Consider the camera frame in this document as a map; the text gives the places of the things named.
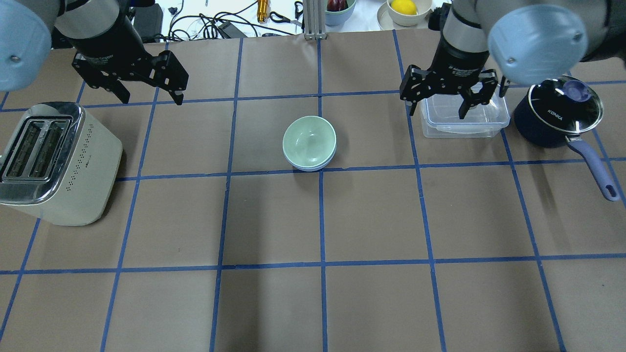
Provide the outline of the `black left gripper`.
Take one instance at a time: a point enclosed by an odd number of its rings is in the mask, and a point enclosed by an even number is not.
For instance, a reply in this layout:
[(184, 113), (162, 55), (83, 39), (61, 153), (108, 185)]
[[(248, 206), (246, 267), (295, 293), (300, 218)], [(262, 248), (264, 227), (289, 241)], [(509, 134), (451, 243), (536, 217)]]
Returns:
[(172, 51), (153, 56), (144, 49), (141, 37), (125, 14), (118, 13), (103, 33), (89, 38), (66, 35), (77, 53), (72, 67), (92, 88), (114, 94), (129, 103), (130, 92), (122, 82), (144, 82), (166, 90), (181, 106), (189, 74)]

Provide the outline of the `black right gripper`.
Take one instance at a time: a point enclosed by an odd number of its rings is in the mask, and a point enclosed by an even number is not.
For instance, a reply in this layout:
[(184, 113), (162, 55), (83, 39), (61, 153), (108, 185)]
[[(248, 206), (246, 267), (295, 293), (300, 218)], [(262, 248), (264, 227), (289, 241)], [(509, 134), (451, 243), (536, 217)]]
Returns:
[(476, 105), (487, 104), (498, 85), (496, 71), (484, 68), (487, 58), (487, 51), (468, 53), (450, 44), (439, 44), (428, 69), (409, 65), (400, 85), (400, 98), (407, 102), (408, 115), (413, 117), (421, 102), (435, 94), (460, 95), (461, 120)]

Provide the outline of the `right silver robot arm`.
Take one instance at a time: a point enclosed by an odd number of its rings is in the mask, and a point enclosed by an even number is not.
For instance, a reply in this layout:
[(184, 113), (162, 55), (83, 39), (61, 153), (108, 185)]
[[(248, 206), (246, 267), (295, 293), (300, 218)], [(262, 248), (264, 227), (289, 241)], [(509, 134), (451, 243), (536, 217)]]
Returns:
[(623, 0), (454, 0), (428, 27), (440, 32), (429, 69), (407, 67), (400, 98), (412, 109), (436, 94), (460, 95), (461, 119), (507, 81), (534, 85), (577, 63), (625, 58)]

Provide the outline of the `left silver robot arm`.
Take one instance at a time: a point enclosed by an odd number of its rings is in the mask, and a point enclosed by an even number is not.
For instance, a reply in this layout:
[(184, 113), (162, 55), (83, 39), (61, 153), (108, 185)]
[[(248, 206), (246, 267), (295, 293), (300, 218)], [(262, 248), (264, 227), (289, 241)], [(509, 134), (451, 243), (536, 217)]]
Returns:
[(0, 3), (0, 87), (16, 91), (36, 80), (58, 30), (76, 49), (72, 67), (93, 89), (128, 103), (123, 82), (167, 91), (177, 104), (189, 75), (172, 51), (153, 56), (128, 18), (131, 7), (154, 0), (3, 0)]

